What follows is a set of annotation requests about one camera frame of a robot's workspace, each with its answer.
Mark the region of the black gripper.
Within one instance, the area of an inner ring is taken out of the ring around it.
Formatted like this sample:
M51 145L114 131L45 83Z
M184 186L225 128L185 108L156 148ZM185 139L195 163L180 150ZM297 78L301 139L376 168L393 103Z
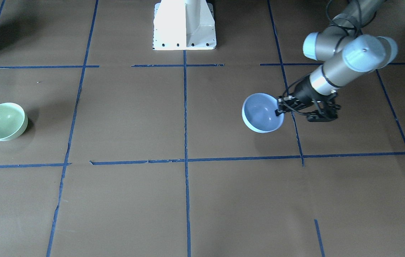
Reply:
M289 86L289 90L294 86L294 91L284 91L283 97L277 98L277 109L275 110L275 116L279 117L285 113L295 114L308 114L316 110L316 107L312 103L312 98L318 96L328 96L331 93L321 94L318 92L312 83L310 75L306 75Z

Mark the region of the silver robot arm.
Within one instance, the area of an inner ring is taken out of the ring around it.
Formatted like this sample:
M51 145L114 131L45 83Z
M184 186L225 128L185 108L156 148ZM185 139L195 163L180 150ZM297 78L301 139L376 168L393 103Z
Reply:
M309 34L303 42L305 57L322 65L295 81L292 93L277 99L276 116L293 112L310 122L329 122L338 118L338 90L362 75L390 64L398 54L398 44L390 37L362 33L376 16L382 0L351 0L330 24Z

